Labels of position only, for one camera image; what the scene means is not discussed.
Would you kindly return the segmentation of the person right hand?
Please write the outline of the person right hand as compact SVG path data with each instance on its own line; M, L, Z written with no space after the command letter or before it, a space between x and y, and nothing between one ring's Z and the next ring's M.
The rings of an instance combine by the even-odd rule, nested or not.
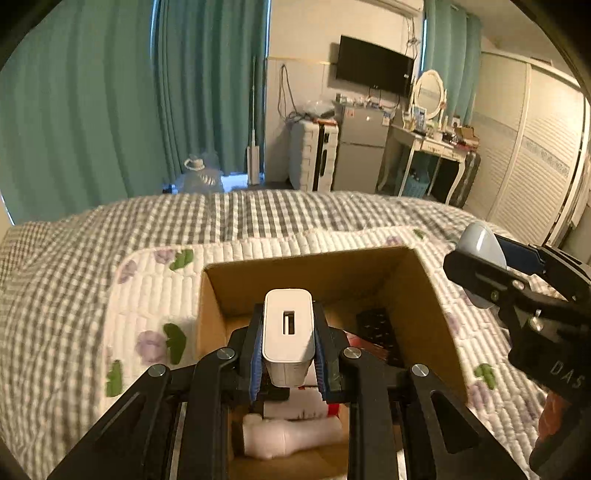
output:
M547 395L546 403L538 423L536 446L541 445L560 430L562 419L571 406L572 404L569 401L554 392L550 392Z

